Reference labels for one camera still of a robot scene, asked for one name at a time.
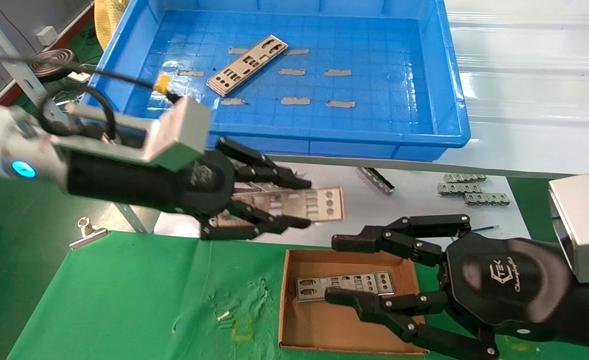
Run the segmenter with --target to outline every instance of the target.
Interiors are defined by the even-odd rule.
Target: cardboard box
[[[326,301],[297,301],[297,278],[388,271],[396,295],[418,294],[413,262],[389,253],[332,250],[288,250],[285,254],[279,347],[290,351],[323,351],[390,356],[424,356],[427,350],[403,342],[388,328],[359,321],[352,307]],[[423,323],[423,316],[416,316]]]

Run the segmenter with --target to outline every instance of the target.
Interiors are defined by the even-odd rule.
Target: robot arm
[[[361,321],[382,324],[404,342],[459,360],[497,359],[495,335],[589,347],[589,174],[551,181],[550,198],[560,244],[490,239],[470,232],[465,214],[403,217],[335,235],[336,251],[386,251],[439,266],[439,290],[384,298],[328,287],[325,299],[353,307]],[[454,236],[445,251],[425,240]],[[472,337],[413,319],[440,312]]]
[[[95,107],[77,105],[69,114],[105,121]],[[224,137],[215,150],[205,150],[210,115],[189,97],[155,121],[117,114],[118,136],[112,141],[103,126],[75,121],[77,134],[57,136],[25,112],[0,107],[0,176],[55,182],[76,196],[191,215],[205,239],[253,239],[308,227],[309,219],[272,216],[231,199],[235,182],[273,182],[290,189],[309,189],[311,183]],[[224,210],[253,226],[210,226]]]

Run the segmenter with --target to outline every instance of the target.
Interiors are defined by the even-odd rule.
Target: white tabletop
[[[306,229],[291,228],[282,235],[263,234],[255,242],[296,244],[307,246],[331,245],[335,234],[358,234],[365,225],[387,225],[406,216],[466,214],[472,228],[499,225],[499,228],[480,232],[485,237],[509,239],[528,238],[528,230],[505,177],[489,176],[480,186],[484,192],[505,193],[512,199],[506,207],[468,206],[460,196],[437,194],[437,184],[443,183],[443,173],[389,170],[380,172],[395,185],[391,196],[377,190],[354,167],[316,164],[283,164],[305,174],[316,188],[340,185],[344,194],[345,219],[341,223],[320,223]],[[154,228],[155,234],[176,237],[198,237],[199,223],[184,214],[162,212]],[[450,238],[430,239],[445,248]]]
[[[445,4],[472,132],[466,147],[427,164],[278,159],[552,178],[589,173],[589,0]]]

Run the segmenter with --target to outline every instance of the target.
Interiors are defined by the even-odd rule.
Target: blue tray
[[[208,78],[239,57],[230,48],[269,34],[309,52],[280,55],[229,95],[247,104],[221,105]],[[470,139],[442,0],[132,0],[98,66],[150,81],[171,73],[173,91],[212,108],[210,144],[226,135],[267,153],[432,161]],[[156,119],[170,107],[131,84],[100,76],[91,84],[130,116]],[[282,105],[283,97],[310,104]]]

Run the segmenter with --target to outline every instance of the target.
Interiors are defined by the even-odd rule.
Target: green tablecloth
[[[367,359],[279,349],[279,296],[291,248],[303,246],[112,232],[68,253],[8,358]],[[417,276],[422,291],[436,289],[436,269],[418,266]],[[463,332],[445,314],[427,321]],[[505,336],[496,342],[505,360],[589,359],[589,348],[569,344]]]

